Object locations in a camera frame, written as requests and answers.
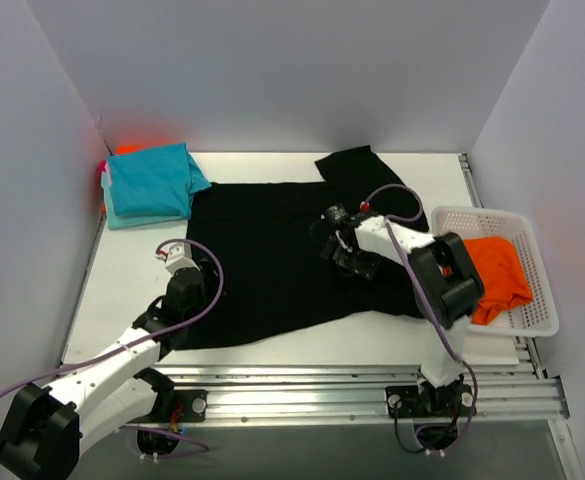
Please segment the black t-shirt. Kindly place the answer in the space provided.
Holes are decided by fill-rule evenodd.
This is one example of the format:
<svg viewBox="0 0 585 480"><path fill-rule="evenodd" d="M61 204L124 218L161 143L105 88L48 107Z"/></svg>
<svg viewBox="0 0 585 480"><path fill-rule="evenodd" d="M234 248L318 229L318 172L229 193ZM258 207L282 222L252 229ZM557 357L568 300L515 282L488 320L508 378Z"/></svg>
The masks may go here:
<svg viewBox="0 0 585 480"><path fill-rule="evenodd" d="M401 178L368 146L315 165L318 183L213 184L195 196L187 236L217 256L225 286L215 308L190 327L185 348L249 344L360 312L420 317L403 267L382 260L365 280L320 256L328 238L323 211L342 204L354 212L369 194L381 214L428 231L413 195L399 190Z"/></svg>

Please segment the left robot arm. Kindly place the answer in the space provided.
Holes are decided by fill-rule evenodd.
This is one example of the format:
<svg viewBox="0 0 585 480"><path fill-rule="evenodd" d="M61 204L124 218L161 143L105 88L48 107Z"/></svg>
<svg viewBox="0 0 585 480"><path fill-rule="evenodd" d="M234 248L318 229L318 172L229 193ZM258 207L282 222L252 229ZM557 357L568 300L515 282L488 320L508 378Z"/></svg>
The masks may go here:
<svg viewBox="0 0 585 480"><path fill-rule="evenodd" d="M0 465L19 479L66 479L91 447L127 423L166 417L174 384L154 366L184 346L224 281L215 257L177 269L165 293L97 357L63 366L45 386L20 387L0 429Z"/></svg>

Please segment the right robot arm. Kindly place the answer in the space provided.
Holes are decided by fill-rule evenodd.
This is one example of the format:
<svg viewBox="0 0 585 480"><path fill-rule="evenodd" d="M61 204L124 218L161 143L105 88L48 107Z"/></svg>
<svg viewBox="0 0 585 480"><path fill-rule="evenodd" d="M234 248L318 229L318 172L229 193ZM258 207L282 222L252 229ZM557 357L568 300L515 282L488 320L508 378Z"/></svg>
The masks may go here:
<svg viewBox="0 0 585 480"><path fill-rule="evenodd" d="M449 386L463 367L471 316L484 285L463 240L454 233L435 236L373 211L349 214L341 204L324 210L329 235L321 257L349 274L370 280L383 259L403 267L420 311L431 324L416 388L416 400L427 412L441 411L452 400Z"/></svg>

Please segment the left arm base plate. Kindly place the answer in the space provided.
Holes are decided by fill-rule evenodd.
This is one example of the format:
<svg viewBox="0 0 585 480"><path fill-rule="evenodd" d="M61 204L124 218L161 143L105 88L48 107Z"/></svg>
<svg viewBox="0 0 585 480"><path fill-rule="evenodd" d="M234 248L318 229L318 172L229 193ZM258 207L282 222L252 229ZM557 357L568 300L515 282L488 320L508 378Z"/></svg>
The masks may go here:
<svg viewBox="0 0 585 480"><path fill-rule="evenodd" d="M131 423L201 423L206 418L207 396L204 389L159 393L151 410L133 418Z"/></svg>

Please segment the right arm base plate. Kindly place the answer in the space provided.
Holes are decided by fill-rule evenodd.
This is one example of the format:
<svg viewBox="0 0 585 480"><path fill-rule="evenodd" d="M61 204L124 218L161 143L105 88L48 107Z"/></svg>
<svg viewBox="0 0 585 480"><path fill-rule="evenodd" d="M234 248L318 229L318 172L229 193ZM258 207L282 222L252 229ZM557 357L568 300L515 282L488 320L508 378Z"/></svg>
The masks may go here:
<svg viewBox="0 0 585 480"><path fill-rule="evenodd" d="M469 385L456 381L435 388L428 382L385 388L388 414L398 419L461 418L476 412Z"/></svg>

